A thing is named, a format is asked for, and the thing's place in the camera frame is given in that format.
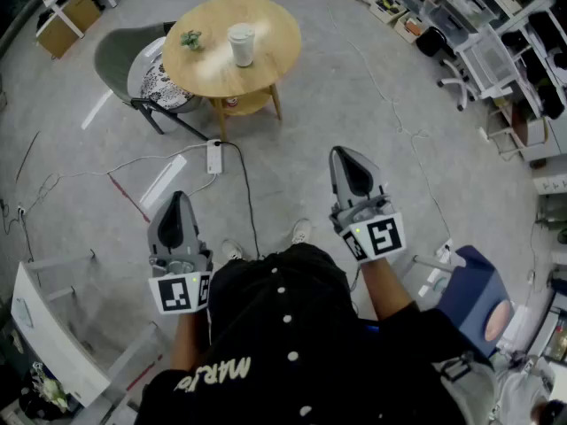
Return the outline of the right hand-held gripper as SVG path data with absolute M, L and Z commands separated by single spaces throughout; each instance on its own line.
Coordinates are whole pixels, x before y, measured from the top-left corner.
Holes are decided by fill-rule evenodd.
M 380 168 L 353 149 L 330 151 L 331 185 L 337 198 L 330 221 L 357 262 L 384 259 L 407 248 L 400 212 L 384 194 Z M 363 200 L 353 205 L 353 200 Z

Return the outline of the white paper cup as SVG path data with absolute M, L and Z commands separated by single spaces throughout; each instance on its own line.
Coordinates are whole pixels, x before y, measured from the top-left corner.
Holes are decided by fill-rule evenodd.
M 253 62 L 254 39 L 230 39 L 233 57 L 238 67 L 248 67 Z

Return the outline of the grey shoulder pack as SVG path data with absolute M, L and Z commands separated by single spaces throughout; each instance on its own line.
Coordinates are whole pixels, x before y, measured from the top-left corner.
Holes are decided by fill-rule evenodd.
M 490 363 L 477 360 L 472 351 L 432 363 L 466 425 L 488 425 L 495 403 L 497 382 Z

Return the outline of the person's left white shoe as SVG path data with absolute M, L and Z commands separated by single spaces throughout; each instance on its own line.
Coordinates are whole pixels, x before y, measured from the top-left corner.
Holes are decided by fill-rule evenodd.
M 226 239 L 222 242 L 221 250 L 228 261 L 245 259 L 242 247 L 231 239 Z

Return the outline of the person's white shoe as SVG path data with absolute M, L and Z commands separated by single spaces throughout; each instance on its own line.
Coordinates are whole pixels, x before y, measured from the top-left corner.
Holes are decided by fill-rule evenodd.
M 228 261 L 245 259 L 242 247 L 231 239 L 226 239 L 222 242 L 221 250 Z
M 308 243 L 311 238 L 312 233 L 312 223 L 308 219 L 300 219 L 294 225 L 291 234 L 291 243 L 292 244 L 299 244 L 299 243 Z

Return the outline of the white power strip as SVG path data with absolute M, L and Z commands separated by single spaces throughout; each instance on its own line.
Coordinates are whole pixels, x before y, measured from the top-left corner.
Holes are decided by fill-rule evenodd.
M 209 140 L 206 144 L 206 168 L 209 174 L 222 174 L 222 142 L 220 139 Z

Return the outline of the round wooden side table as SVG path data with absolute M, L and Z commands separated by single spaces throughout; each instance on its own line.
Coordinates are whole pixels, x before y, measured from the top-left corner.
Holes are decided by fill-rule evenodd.
M 255 28 L 253 62 L 238 67 L 228 39 L 228 29 L 237 23 Z M 180 34 L 200 31 L 202 50 L 180 45 Z M 293 67 L 301 52 L 297 20 L 270 0 L 210 0 L 185 13 L 167 34 L 163 66 L 180 88 L 213 105 L 220 125 L 220 138 L 228 139 L 226 119 L 245 116 L 274 103 L 282 117 L 276 83 Z M 237 106 L 226 99 L 236 97 Z

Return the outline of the black round bin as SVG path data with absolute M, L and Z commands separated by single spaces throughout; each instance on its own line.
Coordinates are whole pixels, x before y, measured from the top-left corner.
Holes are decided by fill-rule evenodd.
M 416 47 L 428 58 L 433 58 L 447 46 L 447 37 L 436 27 L 428 27 L 417 39 Z

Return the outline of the white metal rack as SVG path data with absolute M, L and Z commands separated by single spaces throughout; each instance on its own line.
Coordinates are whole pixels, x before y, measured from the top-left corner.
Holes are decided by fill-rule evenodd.
M 19 263 L 12 293 L 12 318 L 28 346 L 65 393 L 87 408 L 111 381 L 51 307 L 53 301 L 74 294 L 75 287 L 45 295 L 34 283 L 35 275 L 30 264 Z

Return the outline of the blue box with pink oval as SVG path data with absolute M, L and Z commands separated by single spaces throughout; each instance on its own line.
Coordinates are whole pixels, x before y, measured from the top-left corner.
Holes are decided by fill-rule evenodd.
M 515 315 L 514 306 L 496 267 L 475 247 L 456 254 L 465 264 L 454 268 L 437 309 L 486 357 Z

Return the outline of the person's black buttoned shirt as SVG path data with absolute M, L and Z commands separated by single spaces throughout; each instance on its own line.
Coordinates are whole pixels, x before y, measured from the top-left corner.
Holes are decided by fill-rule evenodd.
M 135 425 L 466 425 L 432 363 L 490 363 L 436 309 L 369 328 L 345 273 L 308 243 L 227 263 L 207 313 L 208 350 L 150 382 Z

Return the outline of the cardboard box with orange item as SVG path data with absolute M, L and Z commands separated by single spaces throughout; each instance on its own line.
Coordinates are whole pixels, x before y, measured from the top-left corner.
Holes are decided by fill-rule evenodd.
M 426 21 L 413 12 L 407 12 L 397 19 L 394 30 L 407 43 L 413 44 L 429 27 Z

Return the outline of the cardboard box with yellow items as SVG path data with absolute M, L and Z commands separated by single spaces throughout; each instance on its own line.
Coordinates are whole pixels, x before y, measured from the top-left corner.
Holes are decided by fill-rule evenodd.
M 395 23 L 408 12 L 408 8 L 398 0 L 374 0 L 369 11 L 385 24 Z

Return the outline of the white mesh office chair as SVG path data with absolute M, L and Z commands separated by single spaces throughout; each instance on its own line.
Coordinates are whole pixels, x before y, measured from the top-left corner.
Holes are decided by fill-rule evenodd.
M 486 25 L 469 39 L 458 45 L 456 61 L 443 58 L 440 64 L 453 74 L 437 81 L 439 88 L 458 86 L 461 91 L 457 110 L 462 112 L 468 102 L 496 99 L 513 93 L 511 83 L 520 76 L 515 62 L 501 38 Z

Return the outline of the grey shell chair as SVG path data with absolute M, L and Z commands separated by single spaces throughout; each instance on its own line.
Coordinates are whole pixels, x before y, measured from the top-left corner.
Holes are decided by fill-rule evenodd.
M 153 118 L 152 114 L 158 112 L 180 127 L 188 130 L 202 141 L 209 141 L 206 135 L 184 122 L 179 114 L 191 112 L 195 106 L 189 100 L 188 105 L 183 104 L 180 109 L 166 109 L 156 99 L 151 97 L 132 97 L 128 93 L 128 76 L 136 57 L 145 47 L 168 34 L 175 22 L 160 22 L 146 27 L 119 28 L 108 33 L 97 45 L 94 54 L 94 67 L 103 83 L 125 105 L 139 111 L 150 125 L 160 135 L 164 131 Z

